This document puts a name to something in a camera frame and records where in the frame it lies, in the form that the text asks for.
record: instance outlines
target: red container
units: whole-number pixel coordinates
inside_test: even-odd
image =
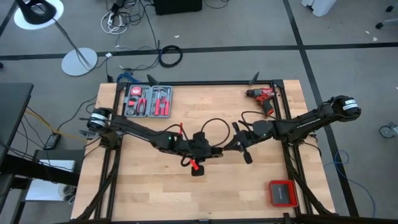
[[[296,207],[297,193],[292,180],[272,180],[269,182],[271,204],[274,207]]]

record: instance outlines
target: yellow cable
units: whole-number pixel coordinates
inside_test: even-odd
[[[37,116],[37,114],[35,114],[35,113],[31,112],[31,111],[28,111],[28,110],[26,110],[25,112],[26,112],[27,114],[30,114],[30,115],[34,116],[35,118],[37,118],[40,122],[42,122],[44,125],[46,125],[46,127],[48,127],[49,129],[51,129],[52,132],[57,133],[57,134],[61,134],[61,135],[65,136],[65,137],[70,137],[70,138],[78,139],[78,140],[83,141],[84,143],[87,143],[87,139],[79,138],[78,136],[74,136],[74,135],[71,135],[71,134],[63,133],[63,132],[61,132],[61,131],[57,131],[56,129],[54,129],[53,127],[51,127],[51,126],[48,124],[48,122],[46,122],[46,121],[45,121],[44,119],[42,119],[40,116]]]

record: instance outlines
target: red-handled pliers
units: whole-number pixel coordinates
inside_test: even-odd
[[[139,98],[137,104],[137,110],[136,110],[137,115],[139,115],[140,113],[142,113],[142,115],[145,115],[146,109],[147,109],[147,99],[145,98],[145,91],[142,91],[141,98]]]

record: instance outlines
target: red drill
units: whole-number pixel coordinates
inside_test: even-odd
[[[246,91],[246,96],[250,96],[256,99],[258,104],[264,110],[266,115],[271,115],[274,112],[270,100],[274,97],[275,93],[272,88],[260,88],[255,90]]]

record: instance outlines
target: floor lamp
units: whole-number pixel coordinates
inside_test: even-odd
[[[22,29],[38,30],[55,24],[74,50],[62,59],[62,70],[67,75],[80,76],[90,72],[98,61],[96,52],[87,47],[77,48],[68,34],[57,22],[63,14],[63,4],[59,0],[15,0],[19,6],[14,14],[14,22]]]

